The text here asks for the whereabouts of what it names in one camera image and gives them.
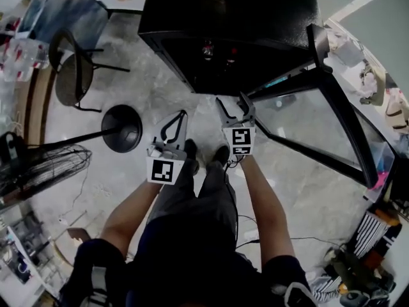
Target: foot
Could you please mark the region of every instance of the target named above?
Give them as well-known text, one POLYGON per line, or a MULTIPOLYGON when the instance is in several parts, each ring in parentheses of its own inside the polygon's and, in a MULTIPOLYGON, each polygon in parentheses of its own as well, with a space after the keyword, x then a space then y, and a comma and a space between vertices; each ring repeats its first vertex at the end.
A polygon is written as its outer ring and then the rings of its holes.
POLYGON ((215 153, 212 161, 219 161, 222 166, 227 164, 230 157, 230 149, 227 145, 221 146, 215 153))
POLYGON ((194 161, 196 160, 197 146, 192 139, 186 140, 184 150, 188 159, 193 159, 194 161))

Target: black round base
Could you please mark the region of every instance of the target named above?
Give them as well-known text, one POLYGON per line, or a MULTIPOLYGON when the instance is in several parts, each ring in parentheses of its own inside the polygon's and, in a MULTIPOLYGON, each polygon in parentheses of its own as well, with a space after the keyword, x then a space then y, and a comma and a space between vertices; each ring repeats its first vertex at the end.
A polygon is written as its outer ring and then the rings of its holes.
POLYGON ((125 153, 136 148, 142 138, 142 121, 134 108, 127 105, 112 107, 102 119, 101 129, 117 128, 118 131, 104 135, 104 141, 115 152, 125 153))

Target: chair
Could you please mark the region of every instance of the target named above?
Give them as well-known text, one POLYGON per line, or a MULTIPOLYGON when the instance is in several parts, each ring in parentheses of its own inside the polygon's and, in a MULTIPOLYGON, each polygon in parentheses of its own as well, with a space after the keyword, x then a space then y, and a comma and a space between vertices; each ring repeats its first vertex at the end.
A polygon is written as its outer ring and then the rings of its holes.
POLYGON ((92 83, 94 70, 108 68, 129 72, 129 69, 94 63, 88 55, 92 52, 104 51, 103 49, 81 49, 73 34, 63 28, 52 38, 49 47, 49 59, 52 68, 58 73, 56 79, 56 95, 64 106, 72 106, 81 111, 94 111, 101 113, 100 109, 82 108, 80 101, 84 98, 92 83), (72 47, 73 54, 61 64, 61 51, 63 41, 72 47))

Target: marble floor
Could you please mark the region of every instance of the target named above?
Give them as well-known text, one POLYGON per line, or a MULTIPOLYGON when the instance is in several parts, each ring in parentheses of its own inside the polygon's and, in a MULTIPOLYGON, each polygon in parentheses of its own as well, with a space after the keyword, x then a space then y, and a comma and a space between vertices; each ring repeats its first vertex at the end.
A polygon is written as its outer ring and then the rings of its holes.
MULTIPOLYGON (((202 167, 195 177, 196 192, 205 177, 203 165, 224 142, 215 97, 189 91, 138 37, 139 19, 138 15, 114 14, 99 40, 98 47, 105 51, 95 55, 96 61, 131 69, 130 73, 102 69, 95 71, 91 88, 81 105, 101 108, 102 114, 62 106, 55 92, 51 96, 46 142, 100 130, 104 112, 117 104, 132 106, 143 121, 143 138, 135 150, 126 154, 115 153, 101 138, 84 142, 82 145, 93 152, 88 170, 60 182, 31 200, 45 229, 52 238, 57 238, 58 247, 71 262, 76 248, 65 230, 70 226, 85 227, 92 237, 99 235, 113 208, 146 177, 146 145, 151 139, 153 124, 177 110, 187 111, 187 136, 196 141, 202 160, 202 167)), ((234 114, 237 110, 234 99, 222 99, 231 114, 234 114)), ((303 120, 308 117, 306 112, 301 116, 303 120)), ((308 123, 301 122, 303 133, 308 126, 308 123)), ((331 123, 323 122, 322 126, 331 126, 331 123)), ((364 188, 361 185, 268 140, 261 131, 257 133, 254 155, 284 206, 293 238, 313 236, 340 242, 352 235, 369 206, 362 198, 364 188)), ((240 167, 229 170, 229 176, 237 192, 239 214, 254 216, 240 167)), ((245 232, 255 229, 256 225, 240 217, 239 226, 238 243, 241 243, 245 242, 245 232)), ((131 253, 136 252, 143 227, 138 229, 132 241, 131 253)), ((293 244, 306 271, 319 267, 323 255, 331 246, 310 239, 294 240, 293 244)), ((260 269, 257 244, 244 246, 239 251, 245 253, 254 266, 260 269)), ((66 276, 69 273, 69 268, 66 268, 66 276)))

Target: person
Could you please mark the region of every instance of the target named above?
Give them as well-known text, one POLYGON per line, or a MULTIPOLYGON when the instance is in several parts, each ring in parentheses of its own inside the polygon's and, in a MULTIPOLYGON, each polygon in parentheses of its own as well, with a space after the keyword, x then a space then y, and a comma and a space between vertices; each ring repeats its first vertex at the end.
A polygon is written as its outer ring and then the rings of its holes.
POLYGON ((198 197, 193 140, 186 141, 185 151, 174 185, 144 181, 108 217, 100 238, 81 244, 61 305, 316 306, 284 210, 253 156, 241 167, 257 221, 261 272, 236 253, 235 191, 224 171, 228 146, 207 165, 198 197), (130 241, 156 196, 136 256, 126 264, 130 241))

